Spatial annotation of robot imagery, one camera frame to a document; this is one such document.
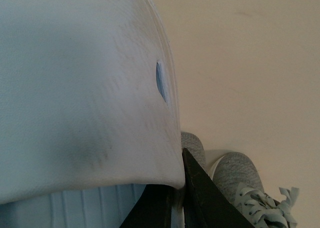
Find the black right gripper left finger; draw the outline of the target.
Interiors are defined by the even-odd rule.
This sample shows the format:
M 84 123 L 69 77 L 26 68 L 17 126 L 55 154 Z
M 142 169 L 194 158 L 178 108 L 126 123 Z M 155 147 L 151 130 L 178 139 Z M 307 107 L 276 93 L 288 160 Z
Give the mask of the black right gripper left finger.
M 146 185 L 141 197 L 120 225 L 122 228 L 170 228 L 174 189 L 163 184 Z

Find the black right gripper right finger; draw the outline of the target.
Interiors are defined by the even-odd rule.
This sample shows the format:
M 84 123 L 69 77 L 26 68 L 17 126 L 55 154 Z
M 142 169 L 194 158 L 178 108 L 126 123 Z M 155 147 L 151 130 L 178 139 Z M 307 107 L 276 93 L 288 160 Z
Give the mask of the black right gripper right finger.
M 183 149 L 182 157 L 185 227 L 252 228 L 253 225 L 229 203 L 188 149 Z

